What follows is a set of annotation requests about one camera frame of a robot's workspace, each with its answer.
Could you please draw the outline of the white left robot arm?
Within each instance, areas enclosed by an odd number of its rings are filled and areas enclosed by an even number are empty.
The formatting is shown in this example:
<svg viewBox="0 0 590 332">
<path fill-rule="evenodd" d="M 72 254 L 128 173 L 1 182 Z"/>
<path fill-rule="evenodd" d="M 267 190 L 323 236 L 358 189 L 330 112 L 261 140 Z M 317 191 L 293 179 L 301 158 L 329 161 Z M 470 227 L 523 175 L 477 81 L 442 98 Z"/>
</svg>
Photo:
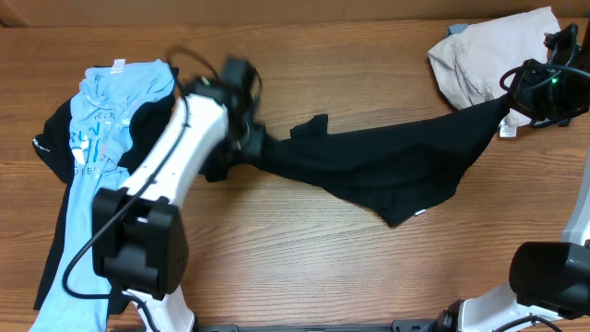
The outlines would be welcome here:
<svg viewBox="0 0 590 332">
<path fill-rule="evenodd" d="M 198 329 L 181 288 L 189 258 L 183 202 L 216 147 L 239 150 L 253 138 L 261 95 L 252 89 L 261 84 L 257 73 L 196 79 L 140 166 L 94 197 L 94 272 L 134 302 L 148 331 Z"/>
</svg>

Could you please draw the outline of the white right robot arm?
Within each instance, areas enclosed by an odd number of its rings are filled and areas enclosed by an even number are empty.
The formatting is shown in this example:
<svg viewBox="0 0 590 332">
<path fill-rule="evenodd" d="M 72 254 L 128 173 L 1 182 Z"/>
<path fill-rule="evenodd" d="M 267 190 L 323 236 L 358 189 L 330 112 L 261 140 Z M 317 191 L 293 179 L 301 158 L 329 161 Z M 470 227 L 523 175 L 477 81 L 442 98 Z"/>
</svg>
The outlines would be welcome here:
<svg viewBox="0 0 590 332">
<path fill-rule="evenodd" d="M 589 42 L 577 41 L 572 23 L 548 33 L 546 63 L 526 60 L 506 72 L 510 108 L 535 129 L 566 126 L 589 110 Z M 458 300 L 437 319 L 395 322 L 394 331 L 521 331 L 589 314 L 589 178 L 582 180 L 574 211 L 557 242 L 523 243 L 506 282 L 475 299 Z"/>
</svg>

